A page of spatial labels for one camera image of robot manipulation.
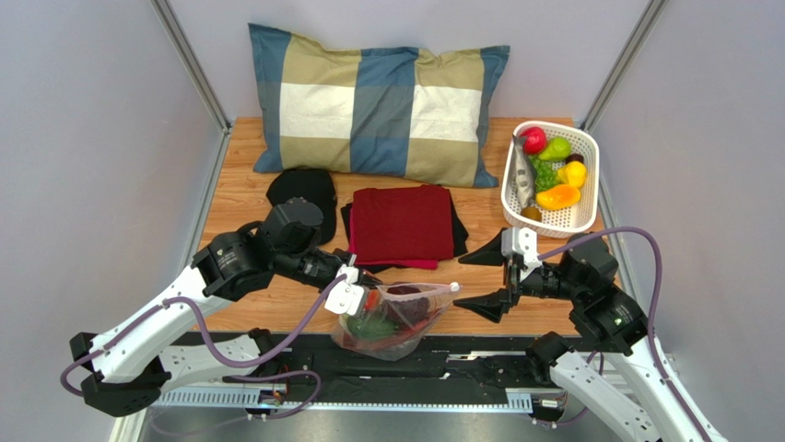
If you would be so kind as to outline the green toy avocado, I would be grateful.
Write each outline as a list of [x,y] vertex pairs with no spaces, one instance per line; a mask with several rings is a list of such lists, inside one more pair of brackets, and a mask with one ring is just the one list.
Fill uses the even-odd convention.
[[357,339],[367,341],[385,339],[397,332],[394,322],[377,314],[349,316],[346,319],[346,327]]

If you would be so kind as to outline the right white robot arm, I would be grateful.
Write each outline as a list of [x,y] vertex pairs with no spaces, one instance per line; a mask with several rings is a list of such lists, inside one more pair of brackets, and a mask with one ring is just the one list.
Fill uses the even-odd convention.
[[722,441],[662,353],[650,315],[615,284],[618,262],[606,231],[577,234],[547,262],[529,228],[508,227],[482,248],[460,258],[468,265],[501,266],[504,286],[455,301],[495,323],[521,297],[567,300],[569,320],[583,341],[625,380],[633,399],[592,368],[567,339],[551,331],[526,349],[523,372],[538,384],[554,384],[576,397],[625,441]]

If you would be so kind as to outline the clear zip top bag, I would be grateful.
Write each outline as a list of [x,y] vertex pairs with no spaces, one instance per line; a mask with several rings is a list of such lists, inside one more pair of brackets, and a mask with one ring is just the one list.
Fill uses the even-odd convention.
[[331,333],[339,347],[382,361],[397,361],[420,341],[461,294],[463,286],[401,283],[372,289],[355,316],[341,315]]

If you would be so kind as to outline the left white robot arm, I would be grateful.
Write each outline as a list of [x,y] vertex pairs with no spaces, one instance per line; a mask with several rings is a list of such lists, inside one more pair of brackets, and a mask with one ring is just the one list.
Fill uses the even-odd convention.
[[292,198],[274,206],[266,219],[216,236],[129,319],[103,333],[75,335],[69,343],[72,367],[88,373],[73,385],[65,369],[62,387],[96,410],[124,417],[184,386],[254,377],[301,328],[280,343],[263,330],[217,343],[205,321],[277,276],[316,288],[315,308],[357,315],[378,280],[356,267],[351,252],[320,248],[322,221],[316,204]]

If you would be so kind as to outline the dark purple toy fruit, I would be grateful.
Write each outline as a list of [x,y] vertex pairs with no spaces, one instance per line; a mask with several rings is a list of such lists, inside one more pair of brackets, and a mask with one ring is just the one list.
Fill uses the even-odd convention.
[[388,289],[391,300],[385,301],[387,317],[398,324],[416,325],[429,316],[428,297],[415,297],[403,300],[403,295],[419,294],[421,290],[413,285],[397,285]]

